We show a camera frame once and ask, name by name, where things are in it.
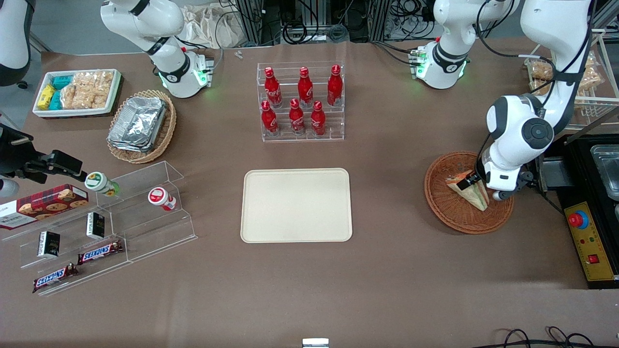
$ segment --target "red emergency stop button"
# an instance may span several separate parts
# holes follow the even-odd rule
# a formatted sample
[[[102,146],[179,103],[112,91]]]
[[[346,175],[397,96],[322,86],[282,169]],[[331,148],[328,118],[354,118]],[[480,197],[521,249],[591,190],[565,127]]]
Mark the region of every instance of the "red emergency stop button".
[[[600,259],[597,257],[596,254],[589,255],[587,256],[587,258],[589,259],[589,263],[600,263]]]
[[[568,216],[568,223],[570,226],[582,230],[589,226],[589,217],[584,211],[576,211]]]

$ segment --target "brown table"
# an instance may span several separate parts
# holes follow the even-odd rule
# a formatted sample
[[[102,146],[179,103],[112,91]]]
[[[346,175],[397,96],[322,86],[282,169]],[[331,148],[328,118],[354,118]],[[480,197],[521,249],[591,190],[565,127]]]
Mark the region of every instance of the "brown table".
[[[506,53],[534,45],[490,43]],[[0,346],[298,347],[301,338],[328,337],[332,347],[470,347],[502,341],[502,328],[546,339],[546,325],[619,343],[619,292],[586,290],[565,218],[539,195],[519,193],[508,224],[479,236],[447,228],[423,196],[429,164],[445,152],[476,151],[489,105],[526,91],[520,59],[476,44],[464,77],[433,90],[369,44],[279,45],[244,50],[243,60],[233,52],[211,89],[174,99],[178,124],[160,158],[186,176],[183,206],[200,238],[46,298],[30,293],[33,275],[19,270],[17,248],[0,245]],[[330,59],[346,63],[346,140],[264,144],[257,63]],[[145,54],[45,54],[43,61],[44,71],[119,69],[122,100],[162,89]],[[114,177],[140,168],[109,153],[109,124],[30,115],[24,130],[40,151],[88,149],[86,170]],[[350,173],[349,241],[241,241],[247,171],[322,167]],[[67,181],[50,177],[49,186]]]

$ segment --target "wicker basket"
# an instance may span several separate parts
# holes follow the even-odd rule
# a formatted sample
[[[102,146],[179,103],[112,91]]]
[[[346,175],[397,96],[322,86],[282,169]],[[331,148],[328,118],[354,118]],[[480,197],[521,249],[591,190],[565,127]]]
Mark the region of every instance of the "wicker basket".
[[[424,191],[430,208],[447,226],[454,230],[479,235],[498,230],[514,209],[514,198],[505,201],[490,199],[488,209],[480,211],[445,183],[449,176],[471,170],[477,154],[470,151],[450,152],[437,158],[428,168]]]
[[[112,124],[110,125],[110,130],[118,120],[118,115],[120,111],[123,109],[125,103],[133,97],[145,97],[145,98],[161,98],[165,100],[167,107],[165,110],[164,120],[159,129],[159,134],[157,135],[157,140],[155,141],[155,147],[150,152],[136,152],[136,151],[127,151],[120,150],[108,143],[108,147],[110,151],[117,159],[127,161],[134,164],[142,164],[150,162],[157,157],[161,156],[163,151],[168,147],[170,141],[172,140],[172,134],[174,133],[174,127],[176,126],[176,110],[174,109],[174,105],[170,98],[165,95],[165,93],[160,92],[158,90],[145,90],[143,92],[138,92],[134,94],[132,97],[127,98],[114,115],[114,119],[112,120]]]

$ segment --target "coca-cola bottle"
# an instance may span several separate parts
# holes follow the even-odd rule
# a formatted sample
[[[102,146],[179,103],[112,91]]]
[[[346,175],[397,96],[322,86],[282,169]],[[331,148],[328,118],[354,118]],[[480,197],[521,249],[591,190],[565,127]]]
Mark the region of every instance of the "coca-cola bottle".
[[[278,108],[282,106],[282,90],[279,88],[279,81],[275,78],[272,67],[264,68],[264,75],[267,77],[264,82],[264,89],[267,92],[267,98],[271,103],[271,107]]]
[[[322,103],[318,100],[314,102],[314,111],[311,113],[311,129],[317,137],[323,136],[325,133],[326,116],[322,110]]]
[[[307,67],[299,69],[298,89],[302,109],[311,109],[314,102],[314,85],[310,80],[310,70]]]
[[[327,103],[332,107],[342,106],[342,89],[344,89],[344,82],[340,73],[342,68],[339,65],[331,67],[331,77],[329,83],[327,83]]]
[[[276,137],[279,135],[279,126],[277,125],[277,117],[275,112],[271,110],[271,105],[267,100],[261,104],[262,108],[262,124],[266,129],[267,136]]]
[[[305,133],[305,124],[303,124],[303,110],[299,109],[299,101],[296,98],[292,98],[290,101],[290,125],[292,126],[292,133],[296,136],[302,136]]]

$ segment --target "aluminum foil container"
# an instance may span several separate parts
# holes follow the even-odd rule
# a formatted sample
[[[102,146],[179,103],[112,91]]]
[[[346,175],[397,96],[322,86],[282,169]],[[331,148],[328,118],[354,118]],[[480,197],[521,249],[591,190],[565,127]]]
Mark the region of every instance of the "aluminum foil container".
[[[163,123],[165,108],[165,101],[159,98],[130,98],[120,111],[107,141],[121,150],[151,151]]]

